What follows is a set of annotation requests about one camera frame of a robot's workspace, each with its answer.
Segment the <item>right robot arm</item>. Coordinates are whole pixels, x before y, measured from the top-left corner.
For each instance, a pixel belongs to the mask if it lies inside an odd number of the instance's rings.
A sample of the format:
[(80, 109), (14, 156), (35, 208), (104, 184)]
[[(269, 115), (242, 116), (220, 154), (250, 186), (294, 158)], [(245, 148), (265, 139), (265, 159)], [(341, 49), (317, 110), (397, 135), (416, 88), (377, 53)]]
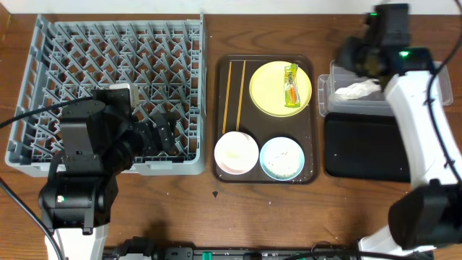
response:
[(430, 50), (411, 45), (407, 4), (379, 4), (362, 38), (350, 37), (336, 63), (379, 81), (409, 162), (411, 191), (391, 206), (388, 223), (361, 238), (356, 259), (414, 259), (461, 242), (461, 152), (435, 79)]

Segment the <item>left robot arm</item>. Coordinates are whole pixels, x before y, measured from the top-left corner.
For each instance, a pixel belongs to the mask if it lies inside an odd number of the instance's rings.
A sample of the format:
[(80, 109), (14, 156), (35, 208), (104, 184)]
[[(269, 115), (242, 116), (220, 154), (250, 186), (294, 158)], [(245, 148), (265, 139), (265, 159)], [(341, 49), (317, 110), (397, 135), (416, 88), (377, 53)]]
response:
[(76, 101), (63, 109), (64, 152), (53, 157), (39, 193), (42, 221), (60, 259), (101, 259), (116, 177), (137, 156), (174, 147), (171, 113), (138, 121), (128, 106), (99, 100)]

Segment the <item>light blue bowl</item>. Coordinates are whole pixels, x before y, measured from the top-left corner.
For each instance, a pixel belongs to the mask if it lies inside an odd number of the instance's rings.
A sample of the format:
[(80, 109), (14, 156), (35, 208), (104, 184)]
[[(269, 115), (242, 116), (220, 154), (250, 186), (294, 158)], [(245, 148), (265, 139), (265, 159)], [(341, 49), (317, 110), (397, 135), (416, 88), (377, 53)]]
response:
[(276, 181), (297, 177), (305, 165), (302, 147), (288, 137), (275, 137), (261, 148), (259, 162), (264, 173)]

